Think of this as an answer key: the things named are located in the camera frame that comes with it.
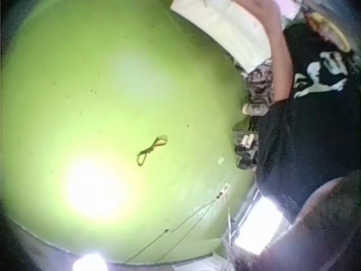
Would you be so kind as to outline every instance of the bright light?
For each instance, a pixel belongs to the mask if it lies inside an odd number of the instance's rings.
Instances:
[[[254,254],[260,254],[272,240],[282,218],[276,206],[262,197],[241,226],[235,244]]]
[[[81,215],[105,220],[126,202],[125,181],[110,163],[83,159],[69,172],[68,200]]]
[[[108,271],[105,260],[98,254],[88,254],[75,261],[73,271]]]

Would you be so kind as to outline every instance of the black t-shirt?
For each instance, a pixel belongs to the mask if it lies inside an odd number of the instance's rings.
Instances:
[[[293,222],[317,188],[360,168],[360,74],[306,25],[284,35],[294,85],[258,119],[256,174],[261,193]]]

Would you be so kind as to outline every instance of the cable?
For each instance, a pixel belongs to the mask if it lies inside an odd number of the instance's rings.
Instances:
[[[126,260],[124,263],[128,263],[129,261],[132,261],[132,259],[134,259],[135,257],[139,256],[144,250],[146,250],[148,247],[150,247],[151,245],[153,245],[155,242],[157,242],[164,234],[166,234],[168,231],[165,230],[163,231],[162,234],[160,234],[156,239],[154,239],[153,241],[151,241],[149,244],[147,244],[145,247],[143,247],[137,254],[135,254],[134,256],[132,256],[131,258],[129,258],[128,260]]]
[[[171,230],[170,233],[174,233],[176,230],[178,230],[181,226],[183,226],[189,219],[191,219],[192,217],[194,217],[194,215],[196,215],[200,210],[204,209],[205,207],[207,207],[208,205],[212,204],[215,202],[215,199],[212,200],[211,202],[204,204],[202,207],[198,208],[197,211],[195,211],[193,214],[191,214],[190,216],[188,216],[178,227],[176,227],[174,230]]]
[[[135,254],[134,256],[132,256],[131,258],[129,258],[128,260],[126,260],[124,263],[126,264],[126,263],[128,263],[129,261],[131,261],[132,259],[134,259],[134,258],[136,258],[137,256],[139,256],[139,255],[140,255],[141,253],[143,253],[143,251],[145,251],[148,247],[150,247],[150,246],[153,245],[155,242],[157,242],[164,234],[166,234],[166,233],[174,233],[175,231],[177,231],[177,230],[178,230],[180,227],[182,227],[189,219],[191,219],[192,217],[194,217],[194,215],[196,215],[200,210],[203,210],[205,207],[213,204],[215,201],[216,201],[216,200],[214,199],[214,200],[208,202],[207,204],[204,204],[202,207],[198,208],[193,214],[191,214],[190,216],[188,216],[182,223],[180,223],[174,230],[165,229],[165,230],[163,231],[163,233],[160,234],[156,239],[154,239],[153,241],[151,241],[149,244],[147,244],[145,247],[143,247],[137,254]]]
[[[159,260],[156,261],[156,263],[159,263],[162,259],[164,259],[165,256],[167,256],[173,249],[175,249],[175,247],[177,245],[179,245],[181,243],[181,241],[183,241],[185,239],[185,237],[187,237],[189,235],[189,233],[199,224],[199,222],[201,222],[201,220],[203,219],[203,217],[205,217],[205,215],[208,213],[208,211],[210,210],[210,208],[212,207],[212,205],[210,205],[207,209],[207,211],[205,211],[205,213],[198,219],[198,221],[189,229],[189,231],[186,232],[186,234],[174,245],[172,246],[162,257],[159,258]]]
[[[231,233],[231,208],[228,202],[228,196],[227,193],[225,193],[226,197],[226,204],[227,204],[227,222],[228,222],[228,245],[231,247],[232,244],[232,233]],[[226,268],[228,268],[228,265],[230,264],[230,256],[227,257],[227,264]]]

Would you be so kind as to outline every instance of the electrical socket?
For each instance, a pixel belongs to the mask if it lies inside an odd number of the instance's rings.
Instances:
[[[228,191],[228,189],[231,187],[231,185],[226,182],[222,188],[220,189],[220,191],[217,193],[217,195],[215,196],[216,200],[220,200],[223,198],[223,196],[225,195],[225,193]]]

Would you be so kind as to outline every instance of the green ceiling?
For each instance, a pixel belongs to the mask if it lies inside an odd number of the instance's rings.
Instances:
[[[225,182],[240,205],[252,179],[232,147],[243,96],[224,51],[169,1],[40,1],[3,62],[5,209],[44,241],[107,260],[213,252],[224,199],[172,230]]]

